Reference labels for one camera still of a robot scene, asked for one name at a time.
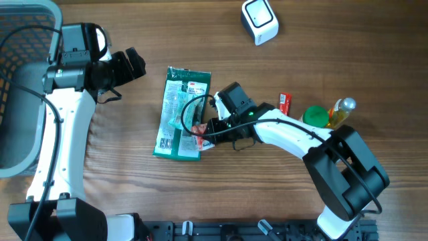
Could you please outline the yellow oil bottle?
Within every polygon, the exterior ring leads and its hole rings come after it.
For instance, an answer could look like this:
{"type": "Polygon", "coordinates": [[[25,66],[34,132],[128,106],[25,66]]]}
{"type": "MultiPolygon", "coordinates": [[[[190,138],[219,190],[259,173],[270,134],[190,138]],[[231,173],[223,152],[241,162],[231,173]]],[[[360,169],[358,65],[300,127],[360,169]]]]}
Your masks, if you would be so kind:
{"type": "Polygon", "coordinates": [[[335,129],[346,120],[356,108],[356,101],[351,97],[340,99],[328,111],[329,120],[326,128],[335,129]]]}

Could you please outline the green lid jar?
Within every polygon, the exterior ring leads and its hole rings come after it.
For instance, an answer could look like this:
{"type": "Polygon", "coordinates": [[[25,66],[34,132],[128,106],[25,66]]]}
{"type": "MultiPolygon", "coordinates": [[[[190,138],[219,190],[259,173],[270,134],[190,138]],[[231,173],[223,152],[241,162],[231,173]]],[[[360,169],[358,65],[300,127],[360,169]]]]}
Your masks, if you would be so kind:
{"type": "Polygon", "coordinates": [[[329,115],[325,108],[311,106],[302,114],[299,121],[313,127],[324,128],[328,124],[329,115]]]}

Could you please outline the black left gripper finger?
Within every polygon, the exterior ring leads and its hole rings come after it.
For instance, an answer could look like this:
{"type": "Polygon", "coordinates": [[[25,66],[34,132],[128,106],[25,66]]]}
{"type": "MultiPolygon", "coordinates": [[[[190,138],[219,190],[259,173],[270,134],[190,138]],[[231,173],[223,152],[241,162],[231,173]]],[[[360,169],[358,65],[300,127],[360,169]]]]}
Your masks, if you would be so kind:
{"type": "Polygon", "coordinates": [[[110,67],[114,74],[114,85],[121,86],[134,80],[133,69],[124,52],[112,54],[110,67]]]}
{"type": "Polygon", "coordinates": [[[132,67],[132,76],[134,79],[140,78],[146,74],[146,63],[134,48],[126,50],[128,61],[132,67]]]}

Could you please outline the light green sachet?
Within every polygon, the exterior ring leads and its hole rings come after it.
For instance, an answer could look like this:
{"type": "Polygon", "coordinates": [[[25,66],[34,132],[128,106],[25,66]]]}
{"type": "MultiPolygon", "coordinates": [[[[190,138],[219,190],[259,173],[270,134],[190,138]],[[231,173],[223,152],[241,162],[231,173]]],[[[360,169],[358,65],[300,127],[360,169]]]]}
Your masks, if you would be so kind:
{"type": "MultiPolygon", "coordinates": [[[[173,111],[173,116],[168,121],[168,124],[171,127],[183,130],[183,125],[181,123],[183,109],[185,105],[195,97],[197,97],[196,94],[189,94],[181,90],[177,92],[177,96],[175,97],[177,108],[176,110],[173,111]]],[[[203,100],[202,98],[199,98],[197,100],[192,101],[185,110],[183,122],[186,128],[189,130],[191,130],[191,127],[193,126],[193,118],[195,116],[195,111],[202,100],[203,100]]]]}

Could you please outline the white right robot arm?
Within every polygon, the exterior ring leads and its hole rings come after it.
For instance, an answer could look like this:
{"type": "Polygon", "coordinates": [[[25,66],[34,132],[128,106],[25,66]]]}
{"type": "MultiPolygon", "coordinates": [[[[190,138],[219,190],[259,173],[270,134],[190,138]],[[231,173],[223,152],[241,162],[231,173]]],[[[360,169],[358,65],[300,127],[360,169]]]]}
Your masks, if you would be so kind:
{"type": "Polygon", "coordinates": [[[204,139],[219,144],[252,138],[304,162],[325,204],[316,224],[328,239],[345,237],[369,214],[369,203],[377,207],[374,214],[382,212],[377,198],[389,186],[389,176],[352,127],[310,126],[271,104],[256,104],[236,82],[213,95],[209,104],[218,116],[209,120],[204,139]]]}

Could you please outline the orange tissue pack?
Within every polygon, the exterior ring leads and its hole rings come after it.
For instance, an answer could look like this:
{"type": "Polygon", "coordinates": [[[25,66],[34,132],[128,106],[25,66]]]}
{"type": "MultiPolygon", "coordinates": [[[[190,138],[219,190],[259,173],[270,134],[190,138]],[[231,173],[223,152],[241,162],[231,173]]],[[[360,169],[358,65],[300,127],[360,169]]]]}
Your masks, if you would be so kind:
{"type": "MultiPolygon", "coordinates": [[[[207,130],[207,124],[206,123],[194,125],[191,128],[191,131],[193,133],[197,133],[200,135],[204,134],[206,130],[207,130]]],[[[215,146],[213,143],[211,143],[208,140],[205,140],[203,137],[193,135],[193,138],[195,141],[196,150],[198,150],[198,151],[206,151],[206,150],[211,149],[215,146]]]]}

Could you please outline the red sachet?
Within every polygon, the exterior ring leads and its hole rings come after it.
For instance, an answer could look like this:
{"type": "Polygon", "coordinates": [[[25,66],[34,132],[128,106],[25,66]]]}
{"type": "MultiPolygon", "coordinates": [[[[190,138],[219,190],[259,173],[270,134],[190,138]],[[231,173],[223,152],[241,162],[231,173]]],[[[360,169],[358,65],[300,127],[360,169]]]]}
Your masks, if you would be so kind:
{"type": "Polygon", "coordinates": [[[279,109],[286,116],[288,116],[290,113],[291,101],[292,101],[292,95],[290,93],[287,93],[287,92],[280,93],[279,109]]]}

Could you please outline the green glove package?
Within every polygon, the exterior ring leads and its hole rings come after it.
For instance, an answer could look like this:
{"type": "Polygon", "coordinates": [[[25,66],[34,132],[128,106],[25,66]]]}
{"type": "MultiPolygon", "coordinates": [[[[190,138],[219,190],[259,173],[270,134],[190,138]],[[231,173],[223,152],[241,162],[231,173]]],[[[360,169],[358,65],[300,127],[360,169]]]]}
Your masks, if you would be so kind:
{"type": "MultiPolygon", "coordinates": [[[[165,89],[163,95],[163,106],[160,115],[160,125],[153,155],[164,157],[176,161],[199,161],[201,158],[200,151],[196,150],[195,141],[192,135],[187,131],[176,129],[168,124],[168,121],[173,116],[173,111],[176,110],[177,104],[175,97],[178,91],[187,92],[201,96],[209,93],[211,84],[210,72],[198,72],[184,68],[168,67],[167,77],[165,81],[165,89]]],[[[188,102],[182,113],[181,123],[187,106],[192,102],[188,102]]],[[[206,100],[200,102],[195,111],[193,118],[193,126],[201,123],[203,113],[205,111],[206,100]]]]}

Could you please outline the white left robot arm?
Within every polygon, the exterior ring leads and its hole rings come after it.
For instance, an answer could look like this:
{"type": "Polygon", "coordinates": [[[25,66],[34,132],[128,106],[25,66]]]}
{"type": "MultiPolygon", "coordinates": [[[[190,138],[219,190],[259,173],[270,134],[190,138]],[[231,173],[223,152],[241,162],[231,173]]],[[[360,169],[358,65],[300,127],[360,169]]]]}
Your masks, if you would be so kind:
{"type": "Polygon", "coordinates": [[[111,54],[95,23],[58,29],[62,51],[43,76],[45,127],[39,163],[26,201],[11,204],[8,222],[23,240],[152,240],[136,213],[106,216],[85,200],[86,139],[98,96],[146,73],[134,48],[111,54]]]}

